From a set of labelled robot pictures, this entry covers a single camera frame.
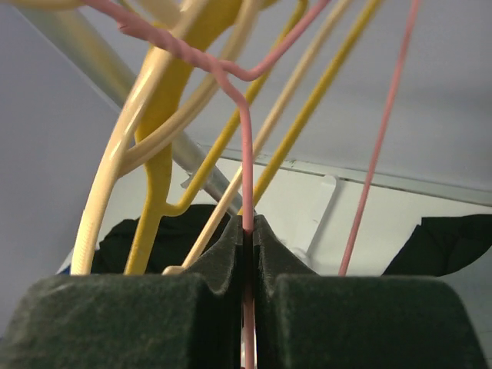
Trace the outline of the pink wire hanger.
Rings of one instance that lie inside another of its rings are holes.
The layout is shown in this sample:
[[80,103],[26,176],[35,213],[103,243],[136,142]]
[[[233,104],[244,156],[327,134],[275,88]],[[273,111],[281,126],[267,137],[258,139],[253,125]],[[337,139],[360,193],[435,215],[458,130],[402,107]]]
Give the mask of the pink wire hanger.
[[[333,67],[338,68],[344,61],[348,52],[354,46],[354,43],[358,40],[360,34],[366,27],[367,23],[376,12],[381,1],[369,1],[366,8],[363,9],[360,17],[357,19],[354,27],[351,29],[346,42],[342,45],[337,60],[334,61]],[[252,238],[253,232],[253,160],[254,150],[251,133],[251,115],[249,109],[249,103],[245,97],[236,89],[228,80],[227,74],[234,75],[242,81],[250,81],[253,78],[258,77],[267,68],[271,67],[291,45],[300,37],[302,32],[313,22],[318,14],[323,10],[328,1],[319,1],[314,5],[311,10],[301,19],[294,30],[286,37],[285,43],[280,45],[278,49],[274,50],[265,60],[264,64],[255,67],[257,69],[251,71],[245,71],[243,68],[237,66],[234,62],[225,60],[218,60],[216,57],[199,51],[196,48],[192,48],[186,42],[181,39],[175,38],[171,33],[164,29],[156,28],[150,25],[147,21],[136,15],[134,12],[124,10],[121,5],[116,5],[111,1],[82,1],[84,5],[98,10],[99,12],[108,15],[113,18],[120,28],[120,32],[130,35],[134,38],[139,38],[144,41],[149,41],[153,45],[170,52],[173,56],[180,58],[181,60],[200,68],[204,71],[212,73],[216,82],[220,85],[222,90],[234,101],[239,109],[241,129],[242,129],[242,171],[237,172],[236,179],[242,179],[242,194],[243,194],[243,207],[242,207],[242,225],[243,233],[246,238]],[[391,81],[391,87],[388,92],[387,106],[384,111],[384,117],[381,121],[381,129],[378,136],[377,144],[374,148],[375,152],[371,159],[371,167],[367,173],[365,187],[368,188],[371,181],[370,176],[374,174],[377,157],[379,150],[381,149],[384,134],[386,131],[387,120],[393,107],[394,99],[399,87],[402,68],[404,66],[408,44],[413,31],[415,19],[417,17],[418,9],[421,1],[412,1],[411,9],[408,15],[408,24],[405,29],[404,39],[401,44],[401,53],[398,57],[397,64],[394,69],[394,76]],[[74,246],[74,253],[72,256],[71,272],[73,274],[87,274],[91,270],[91,263],[93,260],[93,254],[95,252],[95,238],[98,235],[99,228],[101,227],[101,220],[105,213],[105,209],[108,203],[109,195],[116,181],[116,174],[119,170],[119,161],[122,160],[122,155],[125,153],[125,149],[128,146],[124,143],[127,134],[123,131],[120,136],[115,139],[110,139],[107,150],[103,155],[103,159],[100,163],[100,168],[95,176],[94,183],[88,196],[88,201],[85,209],[82,213],[81,223],[78,229],[77,238]],[[341,264],[341,274],[346,273],[346,269],[351,257],[352,248],[354,246],[355,237],[357,235],[358,226],[361,221],[361,216],[364,212],[364,204],[361,203],[362,208],[360,214],[354,219],[353,229],[355,232],[349,238],[349,242],[346,247],[346,255],[344,261]],[[252,277],[247,276],[246,287],[244,287],[244,354],[245,354],[245,368],[255,368],[255,353],[256,345],[254,341],[254,303],[252,292]]]

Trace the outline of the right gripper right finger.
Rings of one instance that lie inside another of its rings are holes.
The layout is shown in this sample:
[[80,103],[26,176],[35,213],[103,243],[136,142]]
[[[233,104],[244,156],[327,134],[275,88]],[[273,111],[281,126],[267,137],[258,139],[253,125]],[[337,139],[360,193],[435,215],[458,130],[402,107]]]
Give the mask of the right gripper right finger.
[[260,368],[485,368],[458,294],[433,278],[320,276],[254,220]]

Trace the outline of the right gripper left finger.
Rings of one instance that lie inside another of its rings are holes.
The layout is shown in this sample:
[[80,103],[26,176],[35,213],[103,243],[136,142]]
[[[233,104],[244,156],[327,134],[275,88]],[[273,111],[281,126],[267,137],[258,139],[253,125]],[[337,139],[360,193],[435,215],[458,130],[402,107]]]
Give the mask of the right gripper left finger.
[[56,275],[33,284],[1,341],[3,368],[238,368],[243,232],[177,275]]

